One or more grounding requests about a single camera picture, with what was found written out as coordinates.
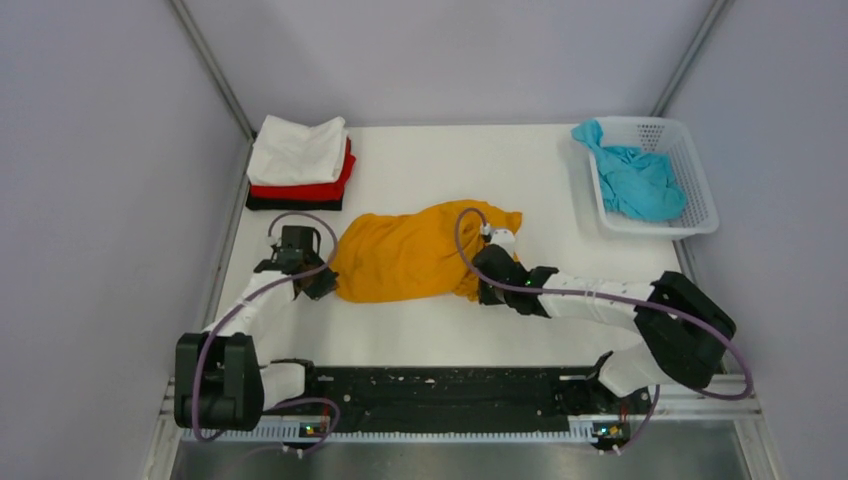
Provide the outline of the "yellow t-shirt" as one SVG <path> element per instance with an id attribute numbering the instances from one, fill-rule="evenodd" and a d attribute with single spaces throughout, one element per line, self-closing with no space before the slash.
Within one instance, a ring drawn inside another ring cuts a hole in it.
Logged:
<path id="1" fill-rule="evenodd" d="M 485 245 L 480 217 L 463 213 L 469 208 L 514 234 L 523 223 L 521 212 L 477 200 L 449 201 L 413 214 L 361 215 L 339 239 L 331 263 L 337 296 L 372 304 L 454 294 L 476 302 L 478 277 L 459 255 L 471 259 Z"/>

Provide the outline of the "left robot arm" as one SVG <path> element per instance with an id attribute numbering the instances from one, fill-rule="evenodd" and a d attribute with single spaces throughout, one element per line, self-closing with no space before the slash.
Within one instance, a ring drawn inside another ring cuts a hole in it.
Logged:
<path id="1" fill-rule="evenodd" d="M 280 403 L 297 413 L 319 404 L 313 362 L 285 359 L 262 346 L 286 308 L 301 296 L 320 300 L 337 275 L 321 258 L 321 234 L 285 225 L 271 236 L 271 254 L 253 269 L 243 291 L 214 323 L 176 344 L 173 415 L 201 438 L 249 431 Z"/>

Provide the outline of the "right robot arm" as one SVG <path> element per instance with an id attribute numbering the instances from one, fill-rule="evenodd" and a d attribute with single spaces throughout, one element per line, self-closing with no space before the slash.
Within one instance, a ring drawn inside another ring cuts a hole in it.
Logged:
<path id="1" fill-rule="evenodd" d="M 648 283 L 526 269 L 506 249 L 489 244 L 470 262 L 483 305 L 506 305 L 521 315 L 581 319 L 638 336 L 627 349 L 601 355 L 586 385 L 589 404 L 612 412 L 651 385 L 706 391 L 737 332 L 736 323 L 686 276 L 665 271 Z"/>

